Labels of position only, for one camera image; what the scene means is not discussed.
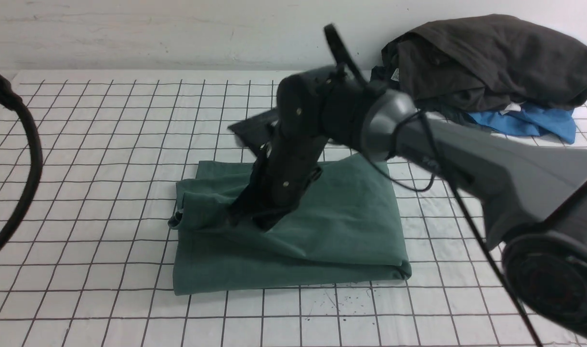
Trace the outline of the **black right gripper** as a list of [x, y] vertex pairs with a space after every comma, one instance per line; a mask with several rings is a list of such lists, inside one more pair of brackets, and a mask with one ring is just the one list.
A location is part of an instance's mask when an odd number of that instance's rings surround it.
[[228, 207], [228, 224], [251, 222], [267, 231], [295, 211], [321, 176], [318, 159], [327, 141], [324, 136], [274, 135], [253, 164], [248, 185]]

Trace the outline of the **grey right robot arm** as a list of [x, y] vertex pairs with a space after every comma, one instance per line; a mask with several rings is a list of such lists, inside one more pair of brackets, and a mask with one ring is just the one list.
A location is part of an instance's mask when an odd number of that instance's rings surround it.
[[249, 184], [228, 208], [229, 223], [268, 230], [295, 210], [320, 176], [329, 140], [370, 164], [401, 157], [442, 178], [469, 219], [459, 190], [483, 208], [485, 255], [505, 243], [502, 268], [489, 264], [516, 309], [523, 305], [587, 339], [587, 150], [532, 147], [432, 120], [405, 93], [345, 65], [282, 79], [276, 108], [231, 125], [256, 156]]

